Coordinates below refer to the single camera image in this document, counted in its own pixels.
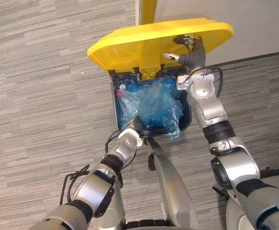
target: robotic arm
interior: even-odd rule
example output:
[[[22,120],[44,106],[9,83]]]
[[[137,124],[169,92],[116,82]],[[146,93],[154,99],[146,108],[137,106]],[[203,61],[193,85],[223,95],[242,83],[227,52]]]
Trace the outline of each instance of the robotic arm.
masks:
[[[77,188],[72,202],[59,206],[30,230],[86,230],[92,217],[101,217],[112,200],[120,170],[143,143],[133,129],[138,123],[136,117],[119,135],[116,145]]]
[[[205,53],[199,38],[185,36],[186,46],[195,44],[187,55],[164,54],[164,57],[192,66],[189,75],[178,76],[177,88],[187,90],[187,100],[209,143],[214,159],[212,170],[217,183],[237,198],[256,229],[279,229],[279,189],[260,180],[258,167],[228,120],[215,94],[214,75],[207,73]]]

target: wall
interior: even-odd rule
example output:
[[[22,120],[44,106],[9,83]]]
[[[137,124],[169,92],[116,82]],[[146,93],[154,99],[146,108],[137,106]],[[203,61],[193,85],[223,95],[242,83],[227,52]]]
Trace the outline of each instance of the wall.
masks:
[[[198,17],[235,32],[207,55],[207,65],[279,52],[279,0],[158,0],[154,22]]]

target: yellow lid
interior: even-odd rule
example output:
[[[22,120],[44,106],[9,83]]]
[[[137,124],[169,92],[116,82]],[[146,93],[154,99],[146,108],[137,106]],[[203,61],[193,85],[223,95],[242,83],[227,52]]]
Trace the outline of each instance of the yellow lid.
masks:
[[[176,20],[118,29],[104,36],[87,50],[87,55],[105,71],[155,73],[160,65],[178,66],[179,63],[165,59],[163,53],[188,53],[184,45],[173,42],[177,35],[199,35],[206,53],[229,40],[234,32],[227,23],[206,18]]]

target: floor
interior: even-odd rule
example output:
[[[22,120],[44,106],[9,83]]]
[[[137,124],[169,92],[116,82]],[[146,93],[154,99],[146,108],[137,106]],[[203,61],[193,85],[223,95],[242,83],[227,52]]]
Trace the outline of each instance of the floor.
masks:
[[[64,176],[104,154],[116,130],[109,77],[86,49],[134,25],[133,0],[0,0],[0,230],[24,230],[59,204]],[[260,169],[279,167],[279,55],[222,66],[221,100]],[[225,229],[197,122],[157,138],[192,197],[201,230]],[[161,219],[146,148],[123,171],[127,221]],[[89,229],[95,229],[92,221]]]

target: trash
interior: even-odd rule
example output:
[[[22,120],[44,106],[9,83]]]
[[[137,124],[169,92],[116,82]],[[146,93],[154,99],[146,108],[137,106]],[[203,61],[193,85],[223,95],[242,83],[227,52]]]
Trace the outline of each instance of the trash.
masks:
[[[132,80],[122,80],[117,84],[115,97],[118,101],[118,121],[122,129],[138,114],[147,127],[165,128],[170,140],[179,138],[179,120],[184,114],[178,100],[181,91],[176,89],[174,78],[165,76],[142,86],[137,86]]]

